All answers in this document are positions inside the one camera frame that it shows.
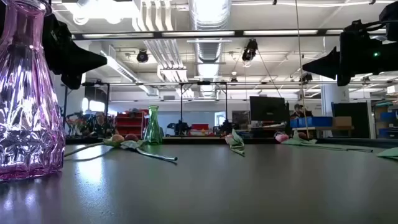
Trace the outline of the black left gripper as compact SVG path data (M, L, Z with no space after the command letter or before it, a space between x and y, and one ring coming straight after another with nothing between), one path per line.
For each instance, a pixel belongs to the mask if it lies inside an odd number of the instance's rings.
M50 71L61 76L64 85L79 89L82 74L106 65L108 60L77 46L67 25L54 14L44 19L43 45Z

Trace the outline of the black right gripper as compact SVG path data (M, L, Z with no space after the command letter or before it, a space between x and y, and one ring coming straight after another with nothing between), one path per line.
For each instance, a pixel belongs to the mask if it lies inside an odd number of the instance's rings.
M371 31L386 28L389 44L370 38ZM363 24L353 21L340 34L340 52L337 47L326 56L302 65L302 70L336 80L346 86L357 74L397 70L397 21L376 21Z

